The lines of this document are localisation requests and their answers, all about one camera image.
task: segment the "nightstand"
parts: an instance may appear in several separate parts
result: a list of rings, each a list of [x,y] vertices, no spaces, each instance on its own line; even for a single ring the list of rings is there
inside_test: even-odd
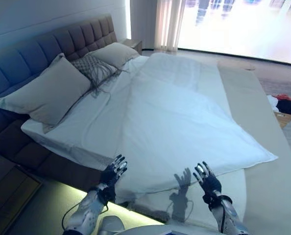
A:
[[[41,183],[17,166],[0,180],[0,235],[15,221]]]
[[[128,47],[135,49],[139,54],[142,53],[142,41],[139,40],[132,40],[132,39],[125,39],[121,42]]]

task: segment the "upholstered headboard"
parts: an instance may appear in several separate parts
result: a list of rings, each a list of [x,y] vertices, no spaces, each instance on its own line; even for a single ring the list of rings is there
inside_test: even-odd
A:
[[[0,97],[36,78],[59,53],[71,61],[116,41],[112,18],[104,15],[0,50]],[[16,119],[27,116],[0,110],[0,132]]]

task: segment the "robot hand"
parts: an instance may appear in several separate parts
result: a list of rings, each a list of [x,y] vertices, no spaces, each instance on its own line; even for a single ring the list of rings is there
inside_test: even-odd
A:
[[[123,162],[125,157],[121,154],[112,161],[101,173],[98,188],[101,192],[98,194],[101,202],[106,205],[108,201],[115,200],[115,183],[120,176],[127,171],[127,162]]]
[[[127,170],[124,159],[125,157],[118,155],[101,173],[99,185],[91,188],[82,199],[77,211],[69,218],[67,227],[62,223],[64,235],[90,235],[93,232],[103,207],[115,200],[115,183]]]
[[[227,235],[249,235],[248,229],[239,220],[230,197],[221,194],[222,185],[219,180],[209,166],[202,163],[203,165],[198,163],[195,167],[198,174],[194,172],[194,176],[205,193],[203,201],[209,205],[209,210],[218,223],[218,230]]]
[[[205,192],[203,201],[212,207],[212,202],[217,201],[218,196],[222,192],[222,185],[209,166],[205,162],[202,163],[203,165],[198,163],[195,167],[198,174],[194,172],[194,176]]]

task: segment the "sheer curtain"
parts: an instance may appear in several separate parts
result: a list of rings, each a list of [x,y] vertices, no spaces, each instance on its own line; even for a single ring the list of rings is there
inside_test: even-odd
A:
[[[154,49],[177,51],[186,0],[158,0]]]

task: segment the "basket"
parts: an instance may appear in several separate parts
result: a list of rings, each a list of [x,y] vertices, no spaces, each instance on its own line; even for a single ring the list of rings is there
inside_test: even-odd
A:
[[[284,128],[291,121],[291,114],[274,112],[281,128]]]

